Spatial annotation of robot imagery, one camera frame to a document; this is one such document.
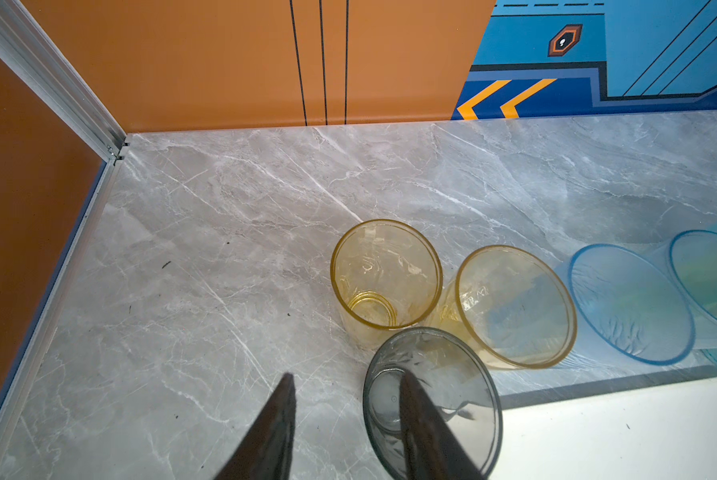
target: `diagonal black line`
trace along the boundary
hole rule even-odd
[[[321,72],[324,76],[324,121],[329,125],[329,115],[326,111],[326,60],[324,58],[324,11],[321,0],[318,0],[318,20],[321,22]]]
[[[716,37],[715,37],[713,40],[710,41],[709,44],[707,44],[707,45],[705,46],[705,48],[708,48],[708,47],[710,46],[710,44],[711,44],[711,43],[714,43],[716,40],[717,40],[717,35],[716,35]],[[702,50],[700,50],[699,54],[695,55],[695,58],[693,58],[693,59],[687,64],[687,67],[689,67],[689,66],[692,64],[692,62],[694,62],[695,60],[697,60],[697,57],[699,57],[701,54],[703,54],[703,52],[705,52],[705,48],[703,48]],[[681,69],[681,72],[677,73],[676,76],[673,77],[670,82],[668,82],[668,85],[670,85],[671,83],[673,83],[674,80],[676,80],[677,78],[679,78],[679,75],[681,75],[681,74],[684,72],[684,70],[687,70],[687,67],[682,68],[682,69]],[[663,87],[663,90],[660,90],[659,92],[657,92],[657,94],[659,95],[659,94],[661,94],[663,91],[665,91],[665,89],[668,88],[668,85],[664,86],[664,87]]]
[[[345,0],[345,110],[344,124],[348,124],[348,14],[350,13],[351,0]]]
[[[306,92],[302,88],[302,70],[300,69],[300,51],[297,48],[297,28],[295,26],[295,5],[289,0],[289,10],[292,12],[292,33],[295,34],[295,55],[297,55],[297,75],[300,77],[300,98],[302,98],[302,116],[306,119],[308,126],[308,114],[306,113]]]
[[[628,90],[631,90],[631,89],[633,88],[633,86],[634,86],[635,84],[637,84],[637,83],[639,82],[639,80],[641,80],[641,77],[643,77],[646,72],[649,72],[649,69],[652,68],[652,65],[654,65],[654,63],[657,62],[657,60],[658,60],[660,57],[663,56],[663,53],[665,53],[665,51],[668,50],[668,49],[671,47],[671,45],[676,41],[676,39],[679,38],[682,33],[684,33],[684,30],[687,30],[687,28],[690,26],[690,24],[692,24],[692,22],[694,22],[694,19],[697,18],[697,16],[698,16],[703,10],[705,10],[705,7],[707,7],[712,1],[713,1],[713,0],[708,0],[708,3],[706,3],[705,5],[703,5],[703,7],[702,7],[700,10],[697,11],[697,13],[695,14],[695,16],[692,17],[692,19],[689,21],[689,23],[686,24],[686,25],[684,25],[684,28],[681,29],[681,32],[679,32],[675,37],[673,37],[673,40],[671,40],[671,43],[669,43],[668,46],[666,46],[665,48],[663,48],[663,51],[660,52],[660,54],[659,54],[658,56],[656,56],[654,60],[652,60],[652,63],[649,64],[649,67],[647,67],[647,70],[644,70],[643,72],[641,72],[641,75],[639,75],[639,78],[637,78],[636,81],[633,82],[630,87],[628,87]],[[626,96],[626,95],[628,95],[628,90],[626,90],[625,93],[623,93],[623,97]]]
[[[654,85],[655,82],[657,82],[658,80],[660,80],[660,77],[662,77],[663,75],[665,75],[665,72],[668,72],[668,69],[671,68],[671,67],[673,66],[673,64],[676,63],[676,61],[677,61],[679,58],[681,58],[681,55],[683,55],[683,54],[687,51],[687,49],[688,49],[689,47],[691,47],[692,44],[694,44],[694,43],[697,41],[697,39],[699,38],[699,36],[700,36],[701,34],[705,33],[705,31],[709,29],[710,25],[712,25],[716,20],[717,20],[717,15],[716,15],[715,17],[713,17],[713,20],[712,20],[708,25],[706,25],[705,28],[703,28],[703,31],[700,32],[699,34],[697,34],[697,36],[695,37],[695,39],[692,40],[692,41],[690,42],[690,44],[687,45],[687,46],[684,48],[684,50],[682,50],[681,53],[679,53],[679,55],[678,55],[676,58],[673,59],[673,61],[671,62],[671,64],[668,65],[667,67],[665,67],[665,70],[663,70],[663,72],[662,72],[661,74],[659,74],[659,75],[657,76],[657,78],[655,78],[654,80],[652,80],[652,83],[649,84],[649,87],[646,87],[646,88],[644,89],[644,91],[641,92],[641,94],[642,94],[642,95],[645,94],[645,93],[647,92],[647,90],[649,90],[650,88],[652,88],[652,85]]]

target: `yellow arrow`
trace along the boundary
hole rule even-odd
[[[506,118],[518,118],[516,105],[531,97],[532,95],[536,94],[538,91],[542,90],[543,88],[547,87],[555,81],[555,78],[546,78],[545,80],[540,80],[536,84],[532,85],[531,87],[527,88],[526,90],[513,97],[511,100],[507,101],[504,105],[500,107],[500,110],[503,111],[503,115]]]
[[[487,88],[478,92],[473,98],[457,107],[457,111],[460,112],[460,115],[462,115],[463,120],[479,120],[479,117],[477,117],[476,113],[473,111],[473,107],[478,105],[481,101],[483,101],[489,95],[493,94],[495,91],[498,91],[503,88],[507,84],[507,82],[510,82],[510,80],[496,80],[489,84]]]

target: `marble surface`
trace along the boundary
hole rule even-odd
[[[328,278],[348,228],[416,227],[448,282],[483,245],[553,266],[587,244],[644,249],[717,221],[717,112],[131,142],[0,478],[211,478],[285,371],[291,478],[388,478],[362,419],[371,354],[344,333]],[[507,398],[622,372],[544,375],[495,381]]]

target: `dark blue stripe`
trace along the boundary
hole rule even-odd
[[[62,268],[63,263],[65,262],[65,258],[68,255],[68,251],[70,250],[70,245],[73,244],[73,240],[76,237],[76,232],[78,231],[79,226],[81,226],[81,221],[84,219],[84,216],[86,214],[86,209],[89,207],[89,203],[92,201],[92,197],[94,196],[94,191],[96,190],[97,185],[100,183],[100,180],[103,177],[103,172],[105,170],[106,163],[102,159],[100,159],[100,162],[102,163],[102,165],[100,166],[100,169],[97,171],[97,176],[94,179],[92,188],[91,188],[91,190],[89,190],[89,194],[86,196],[86,200],[84,201],[84,206],[81,207],[81,212],[79,213],[79,216],[76,219],[76,224],[74,225],[73,230],[70,232],[70,236],[68,237],[68,240],[65,243],[65,248],[63,248],[63,251],[60,254],[60,260],[57,262],[57,265],[54,268],[54,272],[52,273],[52,278],[49,280],[49,284],[46,286],[46,291],[44,292],[44,296],[41,297],[41,302],[38,304],[38,309],[36,309],[36,313],[34,314],[33,321],[30,323],[30,326],[28,326],[27,332],[25,333],[25,338],[23,339],[22,345],[20,345],[20,349],[18,350],[17,358],[14,359],[14,362],[12,363],[12,368],[9,370],[7,379],[4,382],[4,386],[1,387],[0,410],[1,410],[1,407],[4,405],[4,399],[7,398],[7,393],[9,391],[9,387],[11,387],[11,385],[12,385],[14,376],[18,372],[18,367],[20,366],[20,362],[22,361],[23,356],[25,355],[25,351],[27,350],[28,343],[30,343],[30,339],[33,338],[34,331],[36,331],[36,326],[38,325],[38,320],[41,318],[41,313],[44,312],[44,308],[46,307],[46,301],[49,299],[49,294],[52,292],[54,283],[57,281],[57,277],[60,274],[60,269]]]

